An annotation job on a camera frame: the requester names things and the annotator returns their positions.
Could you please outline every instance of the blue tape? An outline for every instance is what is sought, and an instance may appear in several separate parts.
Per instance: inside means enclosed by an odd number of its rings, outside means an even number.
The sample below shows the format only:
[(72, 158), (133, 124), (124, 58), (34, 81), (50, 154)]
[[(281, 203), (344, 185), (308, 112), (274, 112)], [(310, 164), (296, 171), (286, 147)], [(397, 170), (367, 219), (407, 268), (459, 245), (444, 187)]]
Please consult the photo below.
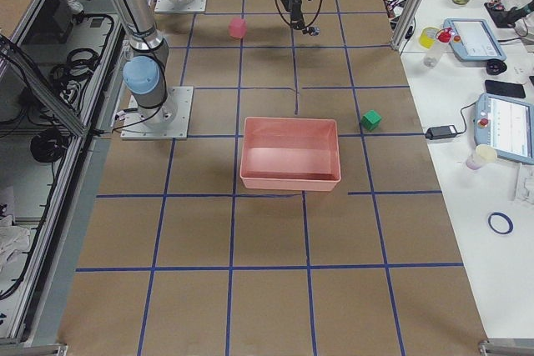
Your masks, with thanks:
[[(492, 219), (494, 216), (498, 216), (498, 217), (502, 217), (502, 218), (504, 218), (504, 220), (508, 223), (508, 229), (507, 229), (506, 231), (499, 231), (498, 229), (496, 229), (495, 227), (493, 227), (493, 224), (491, 223), (491, 219)], [(493, 213), (490, 214), (489, 217), (487, 218), (487, 223), (488, 223), (488, 225), (490, 226), (491, 231), (493, 231), (494, 233), (498, 233), (499, 235), (507, 235), (507, 234), (511, 233), (511, 232), (514, 230), (514, 224), (513, 224), (513, 222), (511, 221), (511, 218), (509, 218), (508, 216), (506, 216), (504, 213), (493, 212)]]

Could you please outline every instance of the blue framed tablet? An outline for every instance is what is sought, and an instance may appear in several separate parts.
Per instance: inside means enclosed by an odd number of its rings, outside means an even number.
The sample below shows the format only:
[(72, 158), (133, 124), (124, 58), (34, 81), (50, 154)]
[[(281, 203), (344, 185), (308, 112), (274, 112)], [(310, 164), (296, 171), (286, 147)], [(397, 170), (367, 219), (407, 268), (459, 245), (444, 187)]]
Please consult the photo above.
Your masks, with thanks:
[(475, 142), (501, 158), (534, 164), (534, 104), (483, 93), (475, 106)]
[(451, 27), (460, 36), (460, 42), (451, 41), (451, 48), (460, 60), (466, 62), (483, 61), (490, 58), (506, 60), (506, 54), (486, 20), (447, 18), (443, 22), (443, 27)]

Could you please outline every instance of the pink block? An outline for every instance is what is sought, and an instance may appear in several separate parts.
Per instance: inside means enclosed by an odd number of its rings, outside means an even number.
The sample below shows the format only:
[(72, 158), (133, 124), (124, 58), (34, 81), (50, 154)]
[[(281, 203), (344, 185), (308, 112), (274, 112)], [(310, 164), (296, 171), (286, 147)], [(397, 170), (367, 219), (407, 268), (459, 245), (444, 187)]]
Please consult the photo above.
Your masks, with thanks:
[(239, 175), (246, 188), (331, 191), (341, 180), (335, 120), (246, 118)]
[(241, 39), (247, 32), (247, 23), (243, 18), (232, 18), (228, 30), (232, 38)]

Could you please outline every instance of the white tabletop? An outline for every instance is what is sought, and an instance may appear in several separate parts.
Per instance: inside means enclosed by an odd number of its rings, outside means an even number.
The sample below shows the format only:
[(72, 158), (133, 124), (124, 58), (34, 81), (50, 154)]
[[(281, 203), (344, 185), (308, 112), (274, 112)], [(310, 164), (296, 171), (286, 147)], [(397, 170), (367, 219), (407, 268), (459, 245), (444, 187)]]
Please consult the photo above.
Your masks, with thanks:
[[(416, 14), (416, 34), (402, 54), (402, 62), (421, 124), (455, 124), (463, 129), (460, 108), (484, 92), (486, 79), (523, 83), (526, 101), (534, 103), (534, 55), (520, 41), (503, 45), (508, 71), (486, 74), (484, 63), (462, 63), (446, 53), (435, 68), (423, 65), (426, 51), (417, 41), (424, 27), (441, 28), (445, 18), (484, 18), (499, 39), (514, 38), (511, 29), (497, 29), (483, 3), (464, 7), (451, 0), (423, 0)], [(456, 239), (489, 338), (534, 338), (534, 207), (513, 201), (518, 163), (497, 160), (472, 171), (465, 161), (475, 147), (472, 116), (465, 111), (467, 132), (446, 142), (428, 142)], [(499, 235), (490, 230), (490, 213), (511, 218), (514, 230)]]

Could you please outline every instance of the green cube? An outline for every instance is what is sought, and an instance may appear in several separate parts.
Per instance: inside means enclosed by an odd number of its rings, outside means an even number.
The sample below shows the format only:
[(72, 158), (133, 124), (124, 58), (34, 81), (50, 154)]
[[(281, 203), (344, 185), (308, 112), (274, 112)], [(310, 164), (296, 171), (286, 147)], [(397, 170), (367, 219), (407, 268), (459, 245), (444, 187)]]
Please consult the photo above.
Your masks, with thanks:
[(382, 121), (382, 116), (379, 115), (375, 110), (370, 110), (364, 114), (364, 117), (361, 118), (361, 125), (367, 131), (372, 131), (378, 127), (380, 121)]

